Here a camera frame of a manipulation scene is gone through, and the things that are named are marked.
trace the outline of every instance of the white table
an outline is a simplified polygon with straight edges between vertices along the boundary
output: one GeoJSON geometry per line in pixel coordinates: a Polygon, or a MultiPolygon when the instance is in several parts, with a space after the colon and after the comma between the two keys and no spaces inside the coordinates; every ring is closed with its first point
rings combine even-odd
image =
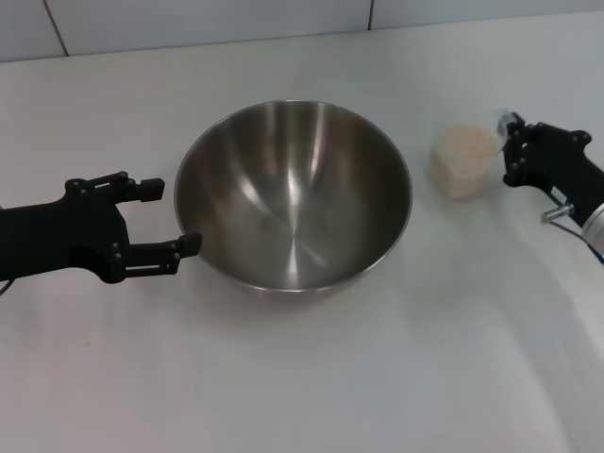
{"type": "Polygon", "coordinates": [[[394,253],[335,294],[265,299],[201,260],[105,285],[66,270],[0,298],[7,452],[563,453],[604,449],[604,269],[494,175],[471,202],[425,178],[435,122],[510,107],[582,128],[604,166],[604,13],[0,65],[0,204],[70,177],[166,181],[123,205],[180,232],[194,140],[269,99],[328,101],[398,145],[414,190],[394,253]]]}

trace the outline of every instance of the mixing bowl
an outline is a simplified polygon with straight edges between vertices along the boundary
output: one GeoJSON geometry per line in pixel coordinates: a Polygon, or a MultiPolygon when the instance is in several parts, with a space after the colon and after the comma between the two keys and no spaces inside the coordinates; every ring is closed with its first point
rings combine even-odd
{"type": "Polygon", "coordinates": [[[240,110],[195,142],[176,177],[176,217],[199,255],[263,290],[331,287],[397,243],[411,178],[390,139],[352,111],[275,101],[240,110]]]}

